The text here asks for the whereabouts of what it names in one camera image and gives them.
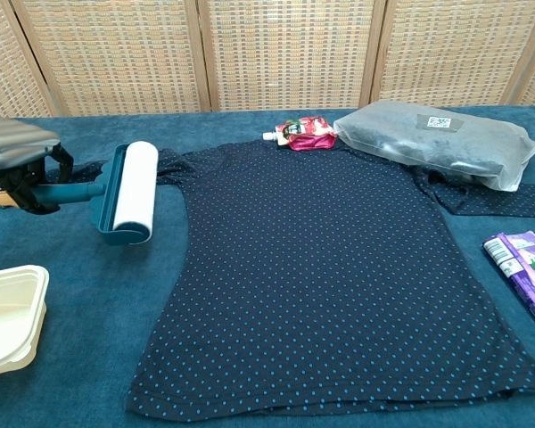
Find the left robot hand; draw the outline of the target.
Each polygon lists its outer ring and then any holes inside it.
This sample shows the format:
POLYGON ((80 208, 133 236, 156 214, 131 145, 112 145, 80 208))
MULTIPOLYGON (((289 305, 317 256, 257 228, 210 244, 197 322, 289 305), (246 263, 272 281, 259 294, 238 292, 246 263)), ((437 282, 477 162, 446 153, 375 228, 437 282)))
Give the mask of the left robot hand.
POLYGON ((74 160, 56 133, 0 117, 0 191, 18 208, 35 215, 52 214, 60 209, 55 202, 41 202, 33 193, 34 187, 47 183, 47 156, 59 165, 57 182, 67 183, 74 160))

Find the teal lint roller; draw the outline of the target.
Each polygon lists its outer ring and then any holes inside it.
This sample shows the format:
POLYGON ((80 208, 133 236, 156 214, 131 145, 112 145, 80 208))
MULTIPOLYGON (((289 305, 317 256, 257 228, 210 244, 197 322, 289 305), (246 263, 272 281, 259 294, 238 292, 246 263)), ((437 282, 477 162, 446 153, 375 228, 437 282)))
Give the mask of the teal lint roller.
POLYGON ((21 208, 30 202, 42 208, 88 202, 91 222, 109 245, 145 243, 152 237, 159 154, 148 142, 122 144, 103 164, 93 182, 42 184, 29 188, 29 197, 0 190, 0 207, 21 208))

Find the navy polka dot shirt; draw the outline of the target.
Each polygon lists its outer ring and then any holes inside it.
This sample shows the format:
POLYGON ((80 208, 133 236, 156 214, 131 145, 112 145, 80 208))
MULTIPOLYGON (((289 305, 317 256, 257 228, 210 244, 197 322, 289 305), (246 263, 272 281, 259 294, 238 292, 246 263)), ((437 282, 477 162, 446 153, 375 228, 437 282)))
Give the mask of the navy polka dot shirt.
POLYGON ((259 139, 159 151, 187 244, 129 413, 193 424, 535 395, 535 358, 412 172, 259 139))

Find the cream plastic food container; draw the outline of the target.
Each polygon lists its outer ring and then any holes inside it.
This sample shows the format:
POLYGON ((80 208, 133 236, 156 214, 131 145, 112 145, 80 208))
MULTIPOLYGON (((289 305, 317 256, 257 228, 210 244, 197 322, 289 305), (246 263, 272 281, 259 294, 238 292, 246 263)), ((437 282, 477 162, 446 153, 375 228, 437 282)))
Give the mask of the cream plastic food container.
POLYGON ((36 265, 0 270, 0 374, 28 366, 46 313, 49 272, 36 265))

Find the teal table cloth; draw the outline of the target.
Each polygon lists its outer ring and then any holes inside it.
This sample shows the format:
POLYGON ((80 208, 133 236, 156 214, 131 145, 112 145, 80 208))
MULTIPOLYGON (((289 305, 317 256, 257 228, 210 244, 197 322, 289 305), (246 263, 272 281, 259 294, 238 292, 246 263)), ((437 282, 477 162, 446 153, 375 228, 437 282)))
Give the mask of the teal table cloth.
MULTIPOLYGON (((449 108, 511 121, 535 140, 535 107, 449 108)), ((293 116, 333 121, 349 110, 236 111, 23 119, 59 134, 77 164, 111 158, 118 144, 145 140, 176 153, 260 139, 293 116)), ((535 184, 535 156, 523 175, 535 184)), ((0 428, 535 428, 535 395, 477 406, 345 416, 233 416, 179 424, 129 413, 125 398, 151 327, 182 270, 184 201, 159 185, 154 236, 111 247, 84 203, 49 216, 0 210, 0 269, 39 265, 50 274, 47 312, 29 366, 0 374, 0 428)), ((466 217, 439 208, 473 274, 535 358, 535 320, 482 251, 496 232, 535 231, 535 218, 466 217)))

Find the woven bamboo folding screen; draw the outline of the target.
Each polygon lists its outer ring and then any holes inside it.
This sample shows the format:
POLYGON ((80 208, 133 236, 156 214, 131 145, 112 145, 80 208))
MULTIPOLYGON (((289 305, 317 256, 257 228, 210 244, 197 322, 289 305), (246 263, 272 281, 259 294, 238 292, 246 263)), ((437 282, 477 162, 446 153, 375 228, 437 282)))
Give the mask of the woven bamboo folding screen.
POLYGON ((535 0, 0 0, 0 116, 535 104, 535 0))

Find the red drink pouch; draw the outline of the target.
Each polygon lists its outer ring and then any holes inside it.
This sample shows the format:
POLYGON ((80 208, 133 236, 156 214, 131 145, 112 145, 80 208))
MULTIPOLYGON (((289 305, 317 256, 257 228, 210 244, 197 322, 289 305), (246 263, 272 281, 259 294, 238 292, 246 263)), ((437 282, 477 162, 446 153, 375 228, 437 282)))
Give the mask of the red drink pouch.
POLYGON ((262 139, 276 142, 278 147, 287 147, 295 152, 332 149, 336 134, 333 127, 321 116, 288 119, 264 132, 262 139))

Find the clear bag of dark items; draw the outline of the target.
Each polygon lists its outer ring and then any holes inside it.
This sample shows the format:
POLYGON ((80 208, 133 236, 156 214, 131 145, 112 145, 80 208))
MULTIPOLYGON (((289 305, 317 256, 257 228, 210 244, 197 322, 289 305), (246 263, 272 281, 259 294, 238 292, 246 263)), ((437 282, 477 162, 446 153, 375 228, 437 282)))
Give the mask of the clear bag of dark items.
POLYGON ((370 103, 333 130, 353 149, 503 192, 518 190, 535 155, 535 141, 514 123, 415 103, 370 103))

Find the purple printed package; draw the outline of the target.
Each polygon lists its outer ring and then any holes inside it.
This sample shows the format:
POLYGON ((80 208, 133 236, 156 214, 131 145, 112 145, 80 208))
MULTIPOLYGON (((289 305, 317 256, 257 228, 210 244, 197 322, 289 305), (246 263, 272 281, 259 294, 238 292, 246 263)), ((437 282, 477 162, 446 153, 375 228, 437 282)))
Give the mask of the purple printed package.
POLYGON ((535 232, 500 233, 481 246, 535 317, 535 232))

